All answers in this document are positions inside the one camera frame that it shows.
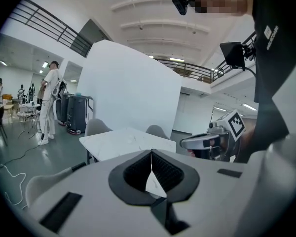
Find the cable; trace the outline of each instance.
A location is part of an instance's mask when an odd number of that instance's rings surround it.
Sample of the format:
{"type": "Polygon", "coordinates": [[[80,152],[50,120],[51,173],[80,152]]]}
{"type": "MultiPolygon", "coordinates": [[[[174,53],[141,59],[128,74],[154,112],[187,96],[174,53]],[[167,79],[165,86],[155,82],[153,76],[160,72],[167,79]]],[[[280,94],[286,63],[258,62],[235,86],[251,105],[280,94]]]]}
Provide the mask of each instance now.
{"type": "MultiPolygon", "coordinates": [[[[20,182],[20,185],[19,185],[20,192],[21,192],[21,200],[20,200],[18,203],[13,204],[13,205],[18,205],[18,204],[20,204],[20,203],[23,201],[23,193],[22,193],[21,185],[22,185],[22,183],[24,182],[24,180],[25,180],[25,178],[26,178],[26,174],[25,174],[25,173],[19,173],[19,174],[17,174],[17,175],[14,176],[14,175],[11,174],[11,172],[9,171],[9,169],[8,169],[6,166],[0,164],[0,168],[2,168],[2,167],[5,167],[6,170],[8,171],[8,173],[9,173],[12,177],[17,177],[17,176],[19,176],[19,175],[24,175],[24,177],[23,177],[23,179],[22,179],[22,181],[20,182]]],[[[7,192],[4,192],[4,196],[5,196],[5,198],[6,198],[10,203],[12,203],[11,200],[10,200],[10,198],[9,198],[9,195],[8,195],[7,192]]]]}
{"type": "Polygon", "coordinates": [[[254,73],[252,69],[249,69],[249,68],[242,68],[242,69],[249,70],[255,76],[255,78],[257,78],[257,74],[254,73]]]}
{"type": "Polygon", "coordinates": [[[5,167],[5,165],[7,165],[8,163],[10,163],[10,162],[12,162],[12,161],[14,161],[14,160],[22,159],[22,158],[26,155],[26,153],[27,153],[29,150],[33,150],[33,149],[38,148],[38,147],[39,147],[39,146],[36,146],[36,147],[34,147],[34,148],[27,149],[21,157],[19,157],[19,158],[15,158],[15,159],[11,159],[11,160],[8,160],[5,164],[1,164],[2,166],[1,166],[0,168],[2,168],[3,166],[5,167]]]}
{"type": "Polygon", "coordinates": [[[252,69],[249,69],[249,68],[246,68],[246,67],[238,67],[238,66],[232,66],[232,69],[242,69],[243,71],[248,70],[255,76],[255,78],[257,78],[257,74],[255,72],[253,72],[252,69]]]}

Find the balcony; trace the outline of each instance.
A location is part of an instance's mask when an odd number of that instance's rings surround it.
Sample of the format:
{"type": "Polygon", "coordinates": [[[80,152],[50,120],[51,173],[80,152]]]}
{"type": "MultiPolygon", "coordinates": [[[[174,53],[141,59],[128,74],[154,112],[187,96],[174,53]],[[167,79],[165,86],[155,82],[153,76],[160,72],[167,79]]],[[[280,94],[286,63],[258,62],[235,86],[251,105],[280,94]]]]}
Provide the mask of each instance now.
{"type": "MultiPolygon", "coordinates": [[[[243,43],[250,45],[254,42],[254,37],[256,33],[253,32],[243,43]]],[[[230,65],[227,65],[226,61],[222,61],[215,69],[208,69],[202,66],[197,66],[195,64],[185,63],[185,62],[174,62],[171,60],[158,59],[155,60],[161,62],[165,66],[172,69],[174,72],[178,73],[180,76],[185,78],[192,78],[198,81],[211,84],[216,81],[218,78],[221,78],[233,68],[230,65]]]]}
{"type": "Polygon", "coordinates": [[[214,73],[211,69],[186,62],[174,62],[158,58],[155,58],[155,60],[161,62],[184,78],[192,78],[205,83],[213,82],[214,73]]]}
{"type": "Polygon", "coordinates": [[[31,0],[21,0],[9,18],[36,29],[83,57],[91,49],[90,41],[31,0]]]}

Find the gray floor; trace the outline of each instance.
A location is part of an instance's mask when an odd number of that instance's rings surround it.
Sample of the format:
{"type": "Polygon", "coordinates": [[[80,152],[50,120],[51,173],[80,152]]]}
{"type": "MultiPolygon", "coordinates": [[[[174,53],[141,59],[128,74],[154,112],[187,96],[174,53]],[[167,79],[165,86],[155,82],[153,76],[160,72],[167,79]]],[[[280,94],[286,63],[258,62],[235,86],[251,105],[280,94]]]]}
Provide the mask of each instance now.
{"type": "MultiPolygon", "coordinates": [[[[85,148],[80,144],[79,137],[81,135],[71,135],[66,131],[66,128],[56,124],[56,135],[54,140],[49,140],[49,144],[36,147],[41,133],[35,134],[33,128],[28,125],[28,131],[24,131],[24,124],[21,123],[14,114],[11,119],[7,114],[3,118],[3,126],[8,136],[8,146],[4,144],[0,134],[0,163],[5,164],[7,161],[21,157],[26,152],[26,155],[21,158],[9,162],[6,166],[12,175],[26,173],[26,178],[21,186],[23,193],[23,201],[18,208],[26,205],[25,188],[29,180],[34,176],[53,175],[65,168],[75,166],[83,161],[86,161],[85,148]]],[[[187,137],[187,134],[173,132],[171,140],[177,142],[177,153],[186,155],[187,151],[179,146],[181,139],[187,137]]],[[[11,177],[7,170],[3,167],[0,169],[0,190],[2,194],[7,192],[12,203],[17,203],[21,200],[20,182],[23,175],[11,177]]]]}

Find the black cable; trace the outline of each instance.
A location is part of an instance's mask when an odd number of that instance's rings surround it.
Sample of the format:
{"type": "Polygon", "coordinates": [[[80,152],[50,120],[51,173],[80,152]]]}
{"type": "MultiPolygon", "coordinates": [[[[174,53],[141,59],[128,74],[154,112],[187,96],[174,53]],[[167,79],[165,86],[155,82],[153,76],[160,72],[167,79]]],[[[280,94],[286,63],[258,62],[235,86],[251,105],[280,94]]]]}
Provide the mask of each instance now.
{"type": "Polygon", "coordinates": [[[252,69],[249,69],[249,68],[246,68],[246,67],[238,67],[238,66],[232,66],[232,69],[242,69],[243,71],[248,70],[255,76],[255,78],[257,78],[257,74],[255,72],[253,72],[252,69]]]}
{"type": "Polygon", "coordinates": [[[242,68],[242,69],[249,70],[255,76],[255,78],[257,78],[257,74],[254,73],[252,69],[249,69],[249,68],[242,68]]]}
{"type": "Polygon", "coordinates": [[[39,147],[39,146],[36,146],[36,147],[34,147],[34,148],[27,149],[21,157],[19,157],[19,158],[15,158],[15,159],[12,159],[12,160],[8,160],[5,164],[2,164],[2,166],[1,166],[0,168],[2,168],[2,167],[5,166],[6,164],[8,164],[8,163],[10,163],[10,162],[12,162],[12,161],[14,161],[14,160],[22,159],[22,158],[26,155],[26,153],[27,153],[29,150],[33,150],[33,149],[38,148],[38,147],[39,147]]]}

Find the white cable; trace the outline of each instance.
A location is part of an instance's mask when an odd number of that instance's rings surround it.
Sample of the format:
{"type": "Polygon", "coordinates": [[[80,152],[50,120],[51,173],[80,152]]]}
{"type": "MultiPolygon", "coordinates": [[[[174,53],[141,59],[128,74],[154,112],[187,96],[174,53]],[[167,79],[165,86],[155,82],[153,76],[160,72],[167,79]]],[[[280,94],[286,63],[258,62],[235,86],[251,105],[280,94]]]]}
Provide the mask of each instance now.
{"type": "MultiPolygon", "coordinates": [[[[5,167],[6,170],[8,171],[8,173],[9,173],[12,177],[17,177],[17,176],[19,176],[19,175],[24,175],[24,178],[22,179],[22,181],[20,182],[20,185],[19,185],[19,187],[20,187],[20,192],[21,192],[21,200],[20,200],[20,202],[13,204],[13,205],[18,205],[18,204],[20,204],[20,203],[23,201],[23,194],[22,194],[22,188],[21,188],[21,185],[22,185],[22,183],[23,183],[24,180],[25,180],[26,174],[25,174],[25,173],[20,173],[20,174],[17,174],[17,175],[14,176],[14,175],[11,174],[11,172],[8,170],[8,168],[7,168],[5,165],[0,164],[0,168],[1,168],[1,166],[5,167]]],[[[9,198],[9,195],[8,195],[7,192],[4,192],[4,196],[5,196],[5,198],[6,198],[10,203],[12,203],[11,200],[10,200],[10,198],[9,198]]]]}

